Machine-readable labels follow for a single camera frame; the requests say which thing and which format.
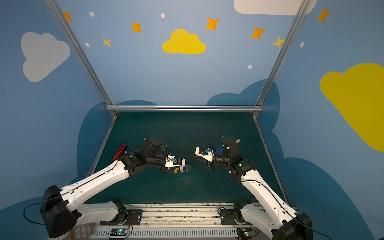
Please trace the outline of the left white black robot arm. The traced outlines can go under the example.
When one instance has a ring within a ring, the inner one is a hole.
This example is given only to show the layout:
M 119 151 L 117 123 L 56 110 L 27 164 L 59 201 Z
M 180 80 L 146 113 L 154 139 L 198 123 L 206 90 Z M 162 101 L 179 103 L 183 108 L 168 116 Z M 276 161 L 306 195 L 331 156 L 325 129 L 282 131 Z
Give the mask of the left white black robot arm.
M 84 210 L 82 205 L 88 199 L 108 187 L 134 176 L 146 167 L 159 167 L 162 173 L 190 170 L 186 159 L 169 154 L 164 140 L 157 136 L 145 138 L 144 144 L 131 151 L 124 151 L 104 169 L 62 188 L 53 185 L 44 192 L 40 202 L 40 214 L 48 236 L 60 237 L 75 226 L 97 221 L 111 221 L 122 214 L 122 204 L 114 203 L 100 214 L 95 210 Z

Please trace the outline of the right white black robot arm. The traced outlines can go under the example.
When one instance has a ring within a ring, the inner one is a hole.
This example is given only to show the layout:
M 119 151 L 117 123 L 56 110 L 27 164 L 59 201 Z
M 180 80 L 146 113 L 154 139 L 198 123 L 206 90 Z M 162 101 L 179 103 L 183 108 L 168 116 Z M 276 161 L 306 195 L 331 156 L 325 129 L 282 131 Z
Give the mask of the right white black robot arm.
M 312 240 L 316 231 L 312 220 L 290 207 L 265 182 L 259 171 L 242 157 L 240 140 L 223 137 L 219 148 L 197 147 L 195 158 L 213 170 L 216 165 L 225 166 L 229 174 L 246 187 L 264 208 L 258 210 L 249 201 L 236 205 L 243 220 L 255 226 L 271 240 Z

